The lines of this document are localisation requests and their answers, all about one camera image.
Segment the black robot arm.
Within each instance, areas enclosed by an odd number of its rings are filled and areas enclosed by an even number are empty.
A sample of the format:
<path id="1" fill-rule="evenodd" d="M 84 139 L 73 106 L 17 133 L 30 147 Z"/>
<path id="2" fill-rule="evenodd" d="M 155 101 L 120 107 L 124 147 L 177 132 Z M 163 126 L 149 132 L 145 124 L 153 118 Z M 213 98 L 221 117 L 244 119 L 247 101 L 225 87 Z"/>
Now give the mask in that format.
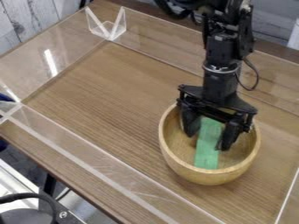
<path id="1" fill-rule="evenodd" d="M 239 135 L 252 127 L 257 109 L 237 95 L 241 66 L 253 52 L 253 5 L 249 0 L 153 0 L 169 18 L 195 18 L 200 13 L 205 50 L 203 85 L 179 86 L 177 107 L 181 128 L 191 137 L 200 130 L 201 117 L 224 124 L 217 148 L 228 150 Z"/>

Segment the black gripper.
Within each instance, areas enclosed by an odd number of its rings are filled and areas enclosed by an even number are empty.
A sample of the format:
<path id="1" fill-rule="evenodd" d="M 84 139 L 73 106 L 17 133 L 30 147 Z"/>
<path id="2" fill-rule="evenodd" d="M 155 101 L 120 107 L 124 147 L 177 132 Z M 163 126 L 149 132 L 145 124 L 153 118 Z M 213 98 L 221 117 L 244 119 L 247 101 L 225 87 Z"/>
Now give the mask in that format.
<path id="1" fill-rule="evenodd" d="M 201 126 L 201 116 L 224 124 L 217 149 L 228 151 L 241 132 L 249 132 L 257 109 L 239 98 L 241 65 L 215 67 L 203 65 L 203 85 L 180 85 L 176 100 L 181 115 L 181 129 L 192 137 Z"/>

